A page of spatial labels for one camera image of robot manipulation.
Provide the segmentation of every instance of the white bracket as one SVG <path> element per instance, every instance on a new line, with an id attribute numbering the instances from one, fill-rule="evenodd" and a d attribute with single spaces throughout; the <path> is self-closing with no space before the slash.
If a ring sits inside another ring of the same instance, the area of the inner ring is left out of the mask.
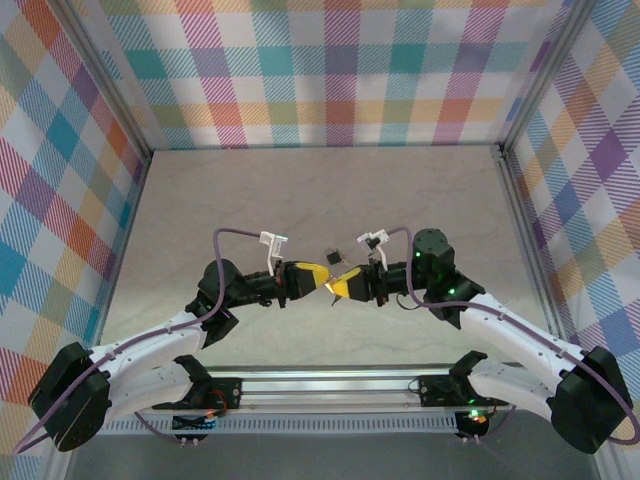
<path id="1" fill-rule="evenodd" d="M 384 254 L 382 250 L 382 245 L 389 241 L 389 235 L 386 230 L 380 230 L 376 233 L 364 233 L 358 237 L 358 245 L 367 255 L 367 257 L 373 256 L 376 252 L 380 254 L 380 260 L 382 261 L 382 266 L 385 272 L 388 270 L 387 268 L 387 256 Z"/>
<path id="2" fill-rule="evenodd" d="M 269 253 L 267 254 L 267 267 L 269 268 L 269 274 L 272 277 L 273 265 L 271 264 L 271 259 L 284 258 L 283 249 L 288 241 L 289 238 L 282 235 L 276 235 L 271 232 L 260 232 L 260 243 L 269 247 Z"/>

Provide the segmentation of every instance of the cable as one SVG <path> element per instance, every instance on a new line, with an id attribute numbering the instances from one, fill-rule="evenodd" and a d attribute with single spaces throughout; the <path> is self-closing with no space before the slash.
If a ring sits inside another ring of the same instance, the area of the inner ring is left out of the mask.
<path id="1" fill-rule="evenodd" d="M 136 416 L 136 418 L 138 420 L 140 420 L 140 423 L 142 423 L 146 427 L 147 430 L 151 431 L 151 433 L 153 433 L 156 436 L 162 438 L 163 440 L 166 440 L 167 442 L 171 442 L 171 443 L 177 443 L 180 446 L 187 445 L 186 437 L 182 437 L 182 440 L 179 440 L 178 438 L 176 438 L 173 435 L 169 435 L 167 433 L 162 433 L 156 427 L 151 425 L 142 415 L 140 415 L 140 412 L 135 412 L 134 415 Z M 198 443 L 197 442 L 191 442 L 191 445 L 193 445 L 194 447 L 197 447 Z"/>
<path id="2" fill-rule="evenodd" d="M 407 390 L 409 390 L 411 393 L 415 393 L 416 395 L 420 395 L 420 392 L 418 390 L 416 390 L 415 388 L 411 388 L 411 385 L 413 385 L 418 380 L 419 380 L 419 378 L 416 377 L 416 378 L 414 378 L 413 380 L 411 380 L 409 382 L 409 385 L 407 385 Z"/>
<path id="3" fill-rule="evenodd" d="M 539 343 L 543 344 L 547 348 L 553 350 L 557 355 L 560 355 L 560 356 L 566 358 L 571 363 L 573 363 L 574 365 L 580 367 L 582 370 L 587 372 L 589 375 L 591 375 L 607 391 L 607 393 L 609 393 L 609 395 L 611 395 L 613 397 L 613 399 L 616 402 L 618 402 L 618 405 L 620 405 L 620 407 L 624 410 L 624 412 L 627 415 L 627 417 L 629 417 L 629 421 L 633 425 L 634 435 L 630 439 L 620 439 L 620 438 L 609 437 L 608 440 L 610 442 L 618 444 L 618 445 L 636 445 L 636 444 L 640 443 L 640 423 L 638 423 L 638 419 L 635 416 L 635 414 L 633 413 L 633 410 L 629 407 L 629 405 L 627 405 L 627 402 L 624 401 L 622 396 L 616 391 L 615 388 L 613 388 L 611 386 L 611 384 L 609 384 L 609 382 L 607 382 L 604 378 L 602 378 L 602 376 L 600 374 L 598 374 L 595 370 L 593 370 L 591 367 L 586 365 L 580 359 L 574 357 L 573 355 L 571 355 L 568 352 L 565 352 L 560 347 L 558 347 L 557 345 L 553 344 L 551 341 L 547 340 L 542 335 L 538 334 L 536 331 L 532 330 L 531 328 L 527 327 L 526 325 L 523 325 L 520 322 L 518 322 L 517 320 L 515 320 L 513 317 L 511 317 L 511 316 L 509 316 L 507 314 L 504 314 L 503 312 L 500 312 L 500 311 L 498 311 L 498 310 L 496 310 L 494 308 L 488 307 L 486 305 L 482 305 L 482 304 L 479 304 L 479 303 L 473 303 L 473 302 L 461 302 L 461 301 L 437 302 L 437 303 L 426 303 L 426 302 L 421 301 L 418 298 L 418 296 L 416 295 L 416 292 L 413 290 L 413 279 L 412 279 L 412 276 L 411 276 L 411 266 L 412 266 L 412 261 L 413 261 L 413 255 L 412 255 L 413 234 L 411 233 L 411 230 L 409 228 L 407 228 L 407 227 L 398 227 L 398 228 L 394 228 L 392 230 L 389 230 L 388 231 L 388 235 L 391 236 L 391 235 L 393 235 L 395 233 L 398 233 L 398 232 L 404 232 L 407 235 L 407 265 L 405 267 L 407 289 L 409 290 L 409 295 L 411 296 L 413 301 L 416 302 L 416 305 L 419 305 L 419 306 L 421 306 L 423 308 L 427 308 L 427 309 L 431 309 L 431 308 L 447 308 L 447 307 L 473 308 L 475 310 L 480 310 L 480 311 L 489 313 L 490 315 L 501 316 L 501 318 L 504 321 L 506 321 L 507 323 L 509 323 L 510 325 L 512 325 L 512 326 L 516 327 L 517 329 L 521 330 L 525 334 L 529 335 L 529 337 L 531 337 L 534 340 L 538 341 Z"/>
<path id="4" fill-rule="evenodd" d="M 420 308 L 420 305 L 416 305 L 416 306 L 415 306 L 415 307 L 413 307 L 413 308 L 409 308 L 409 307 L 406 307 L 406 306 L 402 305 L 402 303 L 400 303 L 400 294 L 399 294 L 399 293 L 396 293 L 396 303 L 398 304 L 398 306 L 399 306 L 401 309 L 403 309 L 403 310 L 407 310 L 408 312 L 412 312 L 413 310 L 417 310 L 417 309 L 419 309 L 419 308 Z"/>
<path id="5" fill-rule="evenodd" d="M 516 406 L 512 405 L 511 409 L 507 412 L 506 417 L 504 417 L 504 420 L 500 424 L 498 424 L 498 426 L 495 427 L 493 430 L 489 430 L 487 433 L 485 433 L 482 436 L 482 438 L 483 439 L 491 438 L 496 434 L 498 430 L 504 429 L 504 427 L 506 427 L 511 422 L 511 419 L 514 417 L 513 414 L 515 413 L 515 411 L 516 411 Z"/>
<path id="6" fill-rule="evenodd" d="M 229 408 L 227 407 L 227 401 L 224 398 L 224 394 L 220 390 L 212 390 L 211 393 L 213 393 L 214 395 L 217 395 L 222 401 L 222 408 L 220 410 L 213 410 L 213 409 L 207 410 L 206 415 L 202 415 L 196 418 L 184 418 L 184 417 L 174 416 L 173 420 L 190 427 L 198 427 L 203 423 L 206 423 L 207 419 L 224 416 L 227 413 L 227 410 L 229 410 Z"/>
<path id="7" fill-rule="evenodd" d="M 222 255 L 220 253 L 220 244 L 218 240 L 218 237 L 220 236 L 221 233 L 235 233 L 237 235 L 245 235 L 248 237 L 260 238 L 260 234 L 247 232 L 245 230 L 237 230 L 235 228 L 218 228 L 216 231 L 213 232 L 213 251 L 216 257 L 216 264 L 218 266 L 218 278 L 220 280 L 220 292 L 218 294 L 218 300 L 216 301 L 215 306 L 210 311 L 205 313 L 202 317 L 183 323 L 175 327 L 173 331 L 182 330 L 184 328 L 191 327 L 192 325 L 197 325 L 199 323 L 204 322 L 205 320 L 208 320 L 213 315 L 215 315 L 215 313 L 220 309 L 220 307 L 222 306 L 222 303 L 224 302 L 224 292 L 225 292 L 224 266 L 222 264 Z M 140 343 L 149 338 L 153 338 L 158 335 L 163 335 L 166 333 L 167 333 L 166 328 L 158 328 L 156 330 L 152 330 L 150 332 L 143 333 L 137 337 L 134 337 L 124 342 L 122 345 L 114 348 L 113 352 L 106 354 L 104 357 L 102 357 L 100 360 L 98 360 L 93 365 L 91 365 L 88 369 L 82 372 L 82 374 L 80 374 L 73 382 L 71 382 L 71 384 L 66 388 L 66 390 L 62 393 L 62 395 L 58 397 L 58 399 L 53 403 L 53 405 L 51 405 L 51 408 L 47 410 L 47 412 L 42 416 L 42 418 L 27 432 L 27 434 L 22 438 L 22 440 L 18 442 L 18 444 L 14 447 L 12 454 L 18 455 L 26 451 L 28 448 L 33 447 L 34 445 L 41 442 L 47 437 L 47 435 L 43 435 L 38 439 L 36 439 L 35 442 L 30 442 L 27 444 L 27 442 L 36 434 L 36 432 L 40 430 L 51 419 L 51 417 L 58 411 L 60 406 L 65 402 L 65 400 L 69 397 L 69 395 L 71 395 L 71 393 L 78 387 L 78 385 L 80 385 L 89 375 L 91 375 L 93 372 L 98 370 L 102 365 L 104 365 L 109 360 L 113 360 L 116 357 L 116 355 L 121 354 L 127 348 L 133 345 L 136 345 L 137 343 Z M 141 419 L 143 423 L 145 423 L 141 415 L 136 413 L 136 416 L 139 419 Z"/>

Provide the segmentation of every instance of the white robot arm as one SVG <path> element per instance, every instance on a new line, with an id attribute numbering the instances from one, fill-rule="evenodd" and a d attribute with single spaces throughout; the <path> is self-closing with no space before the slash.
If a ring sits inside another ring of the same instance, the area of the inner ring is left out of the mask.
<path id="1" fill-rule="evenodd" d="M 373 254 L 388 238 L 380 231 L 362 236 L 359 242 Z M 376 300 L 379 306 L 390 294 L 413 296 L 413 288 L 426 289 L 424 299 L 429 303 L 425 305 L 437 318 L 496 345 L 522 365 L 516 368 L 470 352 L 450 370 L 451 384 L 460 399 L 496 399 L 529 410 L 550 421 L 571 445 L 588 453 L 594 453 L 625 418 L 625 411 L 600 384 L 558 352 L 596 370 L 631 406 L 613 355 L 600 347 L 583 351 L 508 311 L 456 270 L 453 249 L 439 230 L 422 230 L 413 238 L 412 264 L 387 264 L 386 256 L 381 257 L 382 261 L 357 266 L 332 279 L 328 288 L 341 297 Z M 198 295 L 185 311 L 150 330 L 164 330 L 162 334 L 137 342 L 125 339 L 89 351 L 72 344 L 58 353 L 29 398 L 40 418 L 60 403 L 61 393 L 83 372 L 99 365 L 44 423 L 59 450 L 82 445 L 105 422 L 158 404 L 182 402 L 187 407 L 218 408 L 222 403 L 225 409 L 227 402 L 237 404 L 241 379 L 229 380 L 226 395 L 212 395 L 209 375 L 191 354 L 221 340 L 238 323 L 230 308 L 251 303 L 269 306 L 273 300 L 284 307 L 287 299 L 301 298 L 329 279 L 325 267 L 302 262 L 277 261 L 275 269 L 246 276 L 228 260 L 220 264 L 225 279 L 223 307 L 206 321 L 195 322 L 211 312 L 218 298 L 216 262 L 205 269 Z"/>

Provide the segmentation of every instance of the plaid wall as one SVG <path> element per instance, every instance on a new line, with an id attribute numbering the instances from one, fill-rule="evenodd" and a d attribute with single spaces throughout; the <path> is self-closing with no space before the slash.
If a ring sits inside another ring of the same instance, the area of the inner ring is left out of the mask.
<path id="1" fill-rule="evenodd" d="M 562 2 L 562 6 L 556 13 L 556 17 L 553 20 L 551 27 L 547 31 L 544 41 L 540 46 L 540 50 L 538 50 L 538 53 L 534 61 L 531 63 L 531 66 L 529 67 L 529 71 L 527 72 L 527 75 L 525 76 L 525 79 L 522 82 L 522 85 L 520 86 L 520 90 L 518 91 L 518 96 L 516 97 L 515 101 L 511 105 L 511 108 L 509 109 L 509 114 L 507 115 L 507 119 L 502 125 L 502 128 L 500 129 L 500 134 L 496 139 L 497 142 L 505 141 L 507 134 L 509 133 L 509 129 L 513 125 L 513 121 L 515 120 L 518 113 L 520 112 L 520 107 L 522 106 L 522 102 L 524 101 L 525 98 L 527 98 L 527 95 L 529 95 L 529 92 L 531 91 L 531 86 L 533 85 L 534 80 L 538 77 L 540 68 L 544 64 L 544 61 L 546 60 L 547 55 L 553 48 L 556 40 L 558 39 L 558 37 L 560 36 L 560 33 L 562 32 L 564 22 L 566 21 L 567 16 L 571 11 L 571 7 L 573 6 L 574 2 L 575 0 L 564 0 Z"/>
<path id="2" fill-rule="evenodd" d="M 44 0 L 0 4 L 0 478 L 27 396 L 62 346 L 92 342 L 144 165 Z"/>
<path id="3" fill-rule="evenodd" d="M 640 399 L 640 2 L 598 2 L 518 143 L 565 328 Z"/>
<path id="4" fill-rule="evenodd" d="M 150 143 L 176 149 L 493 143 L 568 1 L 74 3 Z"/>

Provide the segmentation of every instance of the marble surface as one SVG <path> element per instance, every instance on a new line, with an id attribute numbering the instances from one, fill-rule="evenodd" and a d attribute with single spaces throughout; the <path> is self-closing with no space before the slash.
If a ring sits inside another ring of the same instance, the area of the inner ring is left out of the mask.
<path id="1" fill-rule="evenodd" d="M 155 154 L 102 343 L 161 323 L 194 298 L 215 228 L 285 234 L 287 259 L 326 264 L 328 247 L 365 263 L 355 239 L 400 225 L 443 230 L 461 271 L 546 328 L 487 147 L 172 151 Z M 243 273 L 266 269 L 257 240 L 226 234 L 221 248 Z M 386 252 L 403 260 L 405 238 Z M 452 363 L 477 349 L 507 359 L 425 310 L 332 300 L 321 288 L 284 310 L 235 309 L 240 325 L 197 357 L 206 365 Z"/>

